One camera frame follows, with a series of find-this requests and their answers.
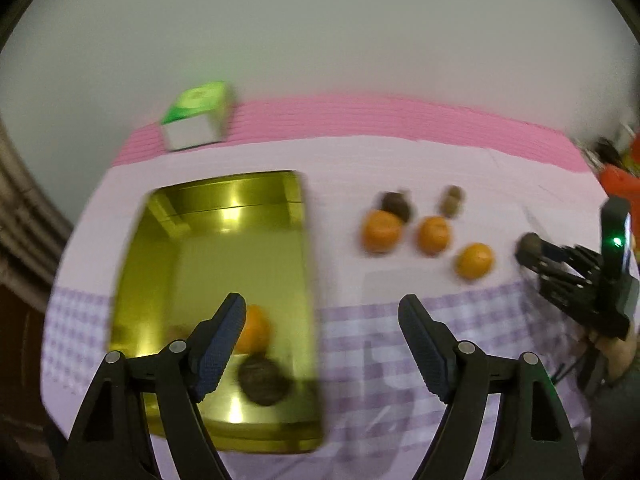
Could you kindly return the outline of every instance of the gold tray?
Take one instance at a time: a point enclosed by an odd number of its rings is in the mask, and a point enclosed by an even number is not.
[[[232,355],[218,389],[199,405],[220,450],[296,453],[322,441],[315,316],[300,180],[290,171],[188,182],[153,192],[127,253],[110,349],[158,352],[210,318],[229,292],[259,304],[273,325],[268,355],[294,380],[268,408],[250,402]],[[162,434],[155,396],[149,428]]]

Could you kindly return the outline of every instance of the orange in tray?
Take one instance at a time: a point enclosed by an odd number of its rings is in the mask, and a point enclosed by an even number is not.
[[[451,242],[449,223],[442,216],[429,216],[418,227],[418,247],[428,256],[435,256]]]
[[[494,266],[494,252],[485,244],[466,246],[456,258],[456,272],[466,280],[477,280]]]
[[[234,354],[257,354],[267,350],[271,341],[271,323],[256,304],[246,306],[246,320],[234,348]]]
[[[388,253],[402,236],[402,220],[387,211],[370,211],[362,226],[362,245],[370,253]]]

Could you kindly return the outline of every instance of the screw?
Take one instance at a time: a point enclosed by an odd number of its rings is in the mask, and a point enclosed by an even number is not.
[[[460,341],[460,343],[458,343],[458,350],[463,354],[472,354],[476,351],[476,345],[469,341]]]
[[[110,365],[116,362],[120,358],[120,352],[116,352],[112,350],[107,355],[104,356],[104,360],[107,361]]]
[[[524,354],[522,355],[522,358],[524,359],[524,362],[530,365],[537,365],[539,361],[538,356],[535,355],[533,352],[524,352]]]
[[[173,352],[174,354],[183,352],[185,348],[187,348],[187,343],[185,343],[182,339],[178,339],[169,345],[169,350],[171,350],[171,352]]]

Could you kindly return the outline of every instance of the tissue box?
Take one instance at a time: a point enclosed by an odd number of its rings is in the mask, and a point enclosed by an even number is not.
[[[166,148],[173,152],[224,140],[233,101],[224,81],[183,92],[160,123]]]

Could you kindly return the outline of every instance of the tablecloth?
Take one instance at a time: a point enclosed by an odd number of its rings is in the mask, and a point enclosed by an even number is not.
[[[94,192],[65,250],[45,323],[42,398],[64,433],[107,349],[118,270],[146,194],[265,170],[305,175],[326,439],[301,456],[225,453],[234,478],[412,477],[444,407],[424,386],[399,331],[404,294],[416,293],[457,338],[487,353],[531,350],[548,370],[572,358],[574,324],[536,297],[511,256],[529,230],[598,248],[604,192],[559,132],[404,98],[253,102],[239,107],[221,145],[166,154],[156,126],[135,132]],[[468,194],[452,251],[424,258],[408,236],[385,258],[362,253],[354,233],[377,192],[409,189],[424,215],[449,184]],[[455,277],[451,261],[472,241],[491,245],[497,265],[470,285]],[[584,444],[584,399],[572,380],[559,394]],[[492,397],[468,478],[480,476],[496,413]],[[153,442],[162,474],[176,478],[166,443]]]

